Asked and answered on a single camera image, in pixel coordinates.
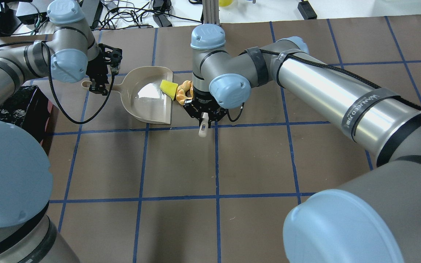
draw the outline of silver arm segment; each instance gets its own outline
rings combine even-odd
[[[87,62],[77,63],[74,60],[68,62],[72,65],[60,65],[60,62],[56,60],[57,54],[63,53],[64,50],[70,52],[77,50],[77,54],[81,52],[88,61],[91,61],[97,58],[100,52],[80,8],[75,9],[73,6],[78,7],[79,5],[71,0],[56,0],[50,5],[54,10],[51,14],[53,17],[55,12],[65,13],[63,7],[68,8],[67,12],[80,12],[75,22],[60,21],[61,23],[56,23],[56,19],[51,19],[56,26],[53,40],[47,42],[52,55],[52,70],[58,70],[60,73],[55,78],[64,82],[80,81],[86,74]],[[47,62],[47,50],[41,43],[0,50],[0,105],[27,80],[46,77],[48,75]]]
[[[352,73],[323,68],[299,41],[279,40],[262,47],[265,53],[235,58],[224,43],[220,28],[194,29],[195,92],[188,103],[198,110],[190,115],[209,112],[217,120],[226,111],[220,106],[239,106],[251,88],[273,79],[377,158],[376,170],[289,213],[283,232],[290,262],[421,262],[421,107]]]

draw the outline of yellow sponge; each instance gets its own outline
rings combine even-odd
[[[168,80],[162,80],[162,83],[160,83],[160,89],[163,91],[163,93],[172,98],[172,100],[175,99],[175,95],[177,94],[177,87],[177,83],[173,83]]]

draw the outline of yellow ball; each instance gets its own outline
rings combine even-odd
[[[230,5],[234,0],[219,0],[220,7],[226,7]]]

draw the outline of cable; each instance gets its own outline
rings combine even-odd
[[[46,52],[47,52],[48,65],[51,65],[52,59],[51,59],[50,47],[45,42],[41,42],[41,43],[42,43],[42,46],[45,47]],[[53,98],[55,99],[55,102],[56,102],[58,108],[60,109],[60,111],[63,113],[63,115],[66,116],[66,118],[68,118],[68,120],[70,120],[72,123],[75,123],[77,125],[83,125],[83,124],[86,124],[86,123],[90,122],[91,120],[93,120],[100,113],[100,111],[102,111],[105,104],[107,104],[108,98],[110,97],[111,90],[113,88],[113,83],[115,82],[115,75],[114,74],[111,75],[110,88],[108,90],[107,97],[105,98],[105,101],[103,102],[102,106],[100,106],[100,108],[97,110],[97,112],[94,113],[94,115],[92,115],[92,117],[88,118],[85,121],[80,121],[80,122],[71,118],[68,115],[68,113],[64,110],[64,108],[61,106],[60,101],[58,100],[58,97],[56,95],[54,85],[53,85],[52,67],[51,66],[48,66],[48,82],[50,83],[50,89],[52,90]]]
[[[238,119],[241,116],[241,113],[243,112],[243,108],[244,108],[244,103],[241,103],[240,112],[239,112],[237,118],[235,118],[235,120],[233,120],[232,117],[230,117],[230,111],[227,109],[227,117],[228,117],[228,120],[231,121],[231,122],[238,121]]]
[[[1,47],[7,47],[7,46],[13,46],[13,45],[21,45],[21,44],[33,44],[33,41],[18,41],[18,42],[12,42],[12,43],[4,43],[0,45]]]
[[[121,9],[134,9],[134,10],[141,10],[141,11],[143,11],[139,15],[139,20],[140,20],[141,23],[142,23],[142,17],[145,14],[147,14],[147,13],[160,14],[160,15],[169,15],[171,17],[182,19],[182,20],[188,20],[188,21],[196,22],[196,23],[200,23],[200,24],[202,23],[201,21],[198,21],[198,20],[194,20],[194,19],[190,19],[190,18],[185,18],[185,17],[180,17],[180,16],[177,16],[177,15],[171,15],[169,13],[161,12],[161,11],[158,11],[158,10],[150,10],[150,9],[137,8],[137,7],[118,7],[118,8],[121,8]]]
[[[274,52],[274,51],[264,50],[264,49],[260,49],[260,50],[261,50],[262,53],[266,53],[266,54],[269,54],[269,55],[275,55],[275,56],[280,55],[279,52]],[[335,67],[335,66],[332,66],[332,65],[326,65],[326,64],[321,64],[321,63],[317,63],[317,62],[314,62],[314,61],[306,60],[304,58],[300,58],[300,57],[297,57],[297,56],[292,55],[292,54],[288,54],[287,57],[285,58],[285,60],[287,60],[288,58],[291,58],[292,60],[301,62],[301,63],[306,64],[306,65],[312,65],[312,66],[315,66],[315,67],[326,68],[326,69],[329,69],[329,70],[333,70],[333,71],[345,74],[345,75],[347,75],[351,78],[354,78],[354,79],[356,79],[356,80],[358,80],[358,81],[360,81],[360,82],[362,82],[366,85],[369,85],[370,87],[372,87],[374,89],[381,88],[381,86],[379,86],[379,85],[377,85],[377,84],[375,84],[375,83],[373,83],[373,82],[371,82],[371,81],[369,81],[369,80],[367,80],[367,79],[365,79],[365,78],[363,78],[363,77],[361,77],[361,76],[359,76],[359,75],[357,75],[353,72],[345,70],[343,68],[338,68],[338,67]],[[416,105],[415,103],[413,103],[409,100],[406,100],[403,97],[399,96],[399,97],[396,98],[396,100],[398,100],[401,103],[404,103],[406,106],[409,106],[409,107],[414,108],[416,110],[421,110],[421,106]]]
[[[102,30],[122,30],[127,28],[153,28],[151,25],[131,25],[124,28],[99,28],[99,29],[93,29],[92,31],[102,31]]]
[[[0,45],[0,48],[1,47],[6,47],[6,46],[12,46],[12,45],[20,45],[20,44],[33,44],[34,42],[33,41],[19,41],[19,42],[13,42],[13,43],[5,43],[5,44],[1,44]],[[41,42],[41,45],[45,48],[45,50],[46,50],[46,53],[47,53],[47,64],[48,65],[51,65],[51,62],[52,62],[52,55],[51,55],[51,51],[50,51],[50,47],[47,45],[47,43],[45,42],[45,41],[42,41]],[[92,117],[90,117],[90,118],[88,118],[88,120],[85,120],[85,121],[82,121],[82,122],[78,122],[78,121],[75,121],[74,119],[72,119],[68,114],[67,114],[67,112],[64,110],[64,108],[61,106],[61,104],[60,104],[60,101],[58,100],[58,97],[57,97],[57,95],[56,95],[56,92],[55,92],[55,88],[54,88],[54,85],[53,85],[53,78],[52,78],[52,68],[51,68],[51,66],[48,66],[47,67],[47,69],[48,69],[48,82],[50,83],[50,89],[51,89],[51,91],[52,91],[52,93],[53,93],[53,97],[54,97],[54,99],[55,99],[55,102],[56,102],[56,104],[57,104],[57,106],[58,106],[58,108],[60,109],[60,111],[64,114],[64,116],[66,116],[66,118],[68,118],[68,120],[70,120],[71,122],[73,122],[73,123],[75,123],[75,124],[78,124],[78,125],[82,125],[82,124],[86,124],[86,123],[88,123],[88,122],[90,122],[91,120],[93,120],[99,113],[100,113],[100,111],[103,109],[103,107],[105,106],[105,104],[107,104],[107,101],[108,101],[108,98],[110,97],[110,94],[111,94],[111,90],[112,90],[112,88],[113,88],[113,84],[114,84],[114,82],[115,82],[115,75],[114,74],[112,74],[111,75],[111,83],[110,83],[110,88],[109,88],[109,91],[108,91],[108,94],[107,94],[107,97],[105,98],[105,101],[103,102],[103,104],[102,104],[102,106],[100,106],[100,108],[97,110],[97,112],[95,112],[95,114],[94,115],[92,115]]]

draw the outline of beige dustpan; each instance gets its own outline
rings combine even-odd
[[[136,68],[124,77],[113,90],[121,95],[121,102],[131,115],[145,123],[170,124],[172,100],[160,90],[162,80],[173,81],[173,72],[160,66]],[[82,82],[88,88],[90,81]]]

